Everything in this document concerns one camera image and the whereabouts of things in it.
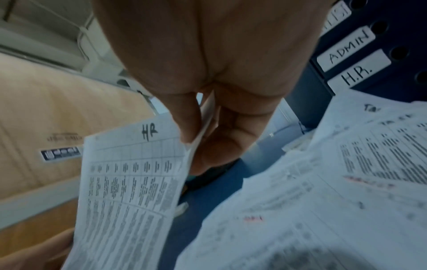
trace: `handwritten hr label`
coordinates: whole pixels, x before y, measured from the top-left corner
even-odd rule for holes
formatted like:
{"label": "handwritten hr label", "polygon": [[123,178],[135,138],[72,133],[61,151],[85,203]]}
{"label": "handwritten hr label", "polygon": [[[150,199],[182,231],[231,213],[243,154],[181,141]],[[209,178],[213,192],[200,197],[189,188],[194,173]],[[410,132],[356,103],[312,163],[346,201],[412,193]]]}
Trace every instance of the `handwritten hr label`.
{"label": "handwritten hr label", "polygon": [[153,133],[158,133],[156,130],[156,126],[154,123],[150,124],[150,130],[148,130],[148,125],[142,125],[142,136],[144,136],[144,140],[150,141],[149,134],[153,137]]}
{"label": "handwritten hr label", "polygon": [[330,79],[328,85],[335,94],[338,94],[350,89],[389,65],[391,65],[390,59],[388,59],[383,50],[379,49]]}
{"label": "handwritten hr label", "polygon": [[317,62],[323,71],[328,71],[368,45],[374,39],[375,34],[371,29],[367,26],[363,26],[319,55],[317,57]]}
{"label": "handwritten hr label", "polygon": [[348,8],[344,1],[339,1],[335,4],[328,13],[325,24],[320,36],[328,33],[332,28],[340,24],[342,21],[350,17],[351,10]]}

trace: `hand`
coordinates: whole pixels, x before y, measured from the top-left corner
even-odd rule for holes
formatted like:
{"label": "hand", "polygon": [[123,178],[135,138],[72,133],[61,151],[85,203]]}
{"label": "hand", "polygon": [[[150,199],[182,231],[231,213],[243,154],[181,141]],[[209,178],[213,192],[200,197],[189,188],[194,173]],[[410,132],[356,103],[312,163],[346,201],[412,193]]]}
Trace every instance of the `hand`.
{"label": "hand", "polygon": [[74,229],[69,229],[39,245],[0,258],[0,269],[43,270],[49,259],[71,247],[73,235]]}
{"label": "hand", "polygon": [[237,159],[261,135],[312,54],[332,0],[93,0],[124,66],[170,110],[191,142],[196,93],[217,116],[191,173]]}

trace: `pile of documents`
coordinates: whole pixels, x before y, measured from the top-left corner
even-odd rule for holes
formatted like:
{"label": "pile of documents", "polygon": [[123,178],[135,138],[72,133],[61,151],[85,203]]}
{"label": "pile of documents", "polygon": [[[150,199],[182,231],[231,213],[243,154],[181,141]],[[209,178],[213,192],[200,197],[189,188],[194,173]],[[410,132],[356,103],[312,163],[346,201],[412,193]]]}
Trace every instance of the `pile of documents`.
{"label": "pile of documents", "polygon": [[[85,139],[64,270],[155,270],[194,150],[170,115]],[[203,221],[176,270],[427,269],[427,104],[349,90]]]}
{"label": "pile of documents", "polygon": [[427,269],[427,104],[348,91],[203,221],[176,270]]}

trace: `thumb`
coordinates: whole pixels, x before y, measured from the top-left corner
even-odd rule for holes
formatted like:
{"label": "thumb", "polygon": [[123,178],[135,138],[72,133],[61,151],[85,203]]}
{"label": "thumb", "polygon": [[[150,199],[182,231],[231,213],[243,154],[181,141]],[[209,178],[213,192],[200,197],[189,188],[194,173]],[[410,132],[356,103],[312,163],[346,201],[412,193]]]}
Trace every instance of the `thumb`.
{"label": "thumb", "polygon": [[183,143],[191,143],[201,128],[201,112],[196,94],[155,95],[170,111],[181,131]]}

